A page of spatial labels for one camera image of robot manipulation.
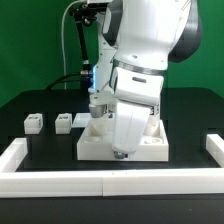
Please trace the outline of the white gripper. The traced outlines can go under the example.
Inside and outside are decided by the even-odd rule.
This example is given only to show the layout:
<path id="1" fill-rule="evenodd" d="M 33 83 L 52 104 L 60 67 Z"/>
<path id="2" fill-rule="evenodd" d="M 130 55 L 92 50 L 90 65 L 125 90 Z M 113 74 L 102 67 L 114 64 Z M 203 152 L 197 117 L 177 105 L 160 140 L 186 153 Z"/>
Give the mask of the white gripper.
<path id="1" fill-rule="evenodd" d="M 115 105 L 112 148 L 116 154 L 134 154 L 141 142 L 151 109 L 160 104 L 164 78 L 116 67 L 103 87 L 90 95 L 89 110 L 93 118 L 103 116 L 107 105 Z"/>

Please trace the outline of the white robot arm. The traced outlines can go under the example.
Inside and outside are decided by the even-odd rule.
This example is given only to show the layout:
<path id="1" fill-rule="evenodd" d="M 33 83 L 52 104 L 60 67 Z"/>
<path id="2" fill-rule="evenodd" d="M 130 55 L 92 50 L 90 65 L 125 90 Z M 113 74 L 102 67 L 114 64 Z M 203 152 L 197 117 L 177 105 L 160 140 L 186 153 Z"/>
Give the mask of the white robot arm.
<path id="1" fill-rule="evenodd" d="M 116 49 L 108 91 L 90 96 L 101 117 L 115 107 L 111 150 L 116 159 L 134 155 L 141 144 L 159 142 L 160 95 L 169 62 L 182 62 L 198 49 L 198 0 L 113 0 L 103 37 Z"/>

